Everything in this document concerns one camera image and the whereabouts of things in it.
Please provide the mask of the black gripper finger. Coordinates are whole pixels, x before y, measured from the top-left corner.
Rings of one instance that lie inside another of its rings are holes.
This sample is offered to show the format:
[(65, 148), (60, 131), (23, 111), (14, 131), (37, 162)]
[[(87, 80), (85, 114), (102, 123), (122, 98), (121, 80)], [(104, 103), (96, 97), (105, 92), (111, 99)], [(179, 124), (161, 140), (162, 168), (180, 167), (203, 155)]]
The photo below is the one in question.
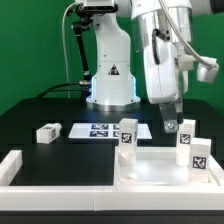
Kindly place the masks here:
[(176, 107), (176, 113), (177, 113), (177, 122), (178, 124), (183, 123), (183, 100), (182, 98), (179, 98), (175, 102), (175, 107)]
[(178, 131), (176, 107), (173, 102), (161, 103), (159, 105), (166, 133), (176, 133)]

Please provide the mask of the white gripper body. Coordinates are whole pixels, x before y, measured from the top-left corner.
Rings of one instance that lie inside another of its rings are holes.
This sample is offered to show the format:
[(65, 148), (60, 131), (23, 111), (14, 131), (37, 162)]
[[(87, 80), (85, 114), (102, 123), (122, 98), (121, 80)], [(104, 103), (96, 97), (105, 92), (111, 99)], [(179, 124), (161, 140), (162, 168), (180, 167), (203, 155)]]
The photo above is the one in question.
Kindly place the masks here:
[(143, 51), (147, 96), (151, 104), (175, 102), (185, 92), (184, 79), (178, 68), (176, 47), (162, 42), (158, 49), (159, 64), (154, 61), (153, 49)]

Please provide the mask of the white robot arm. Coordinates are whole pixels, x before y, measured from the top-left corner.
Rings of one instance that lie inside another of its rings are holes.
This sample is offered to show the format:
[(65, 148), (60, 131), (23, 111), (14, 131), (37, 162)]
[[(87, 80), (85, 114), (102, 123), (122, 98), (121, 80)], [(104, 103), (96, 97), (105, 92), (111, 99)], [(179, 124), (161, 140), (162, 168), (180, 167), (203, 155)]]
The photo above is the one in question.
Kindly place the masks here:
[(96, 34), (97, 72), (84, 70), (91, 85), (88, 104), (109, 111), (140, 102), (130, 72), (130, 37), (117, 23), (129, 17), (136, 48), (143, 53), (149, 102), (159, 106), (165, 131), (175, 133), (183, 122), (188, 72), (195, 69), (200, 81), (213, 82), (219, 70), (215, 58), (190, 46), (191, 18), (223, 13), (224, 0), (75, 0), (75, 5), (76, 35), (89, 29)]

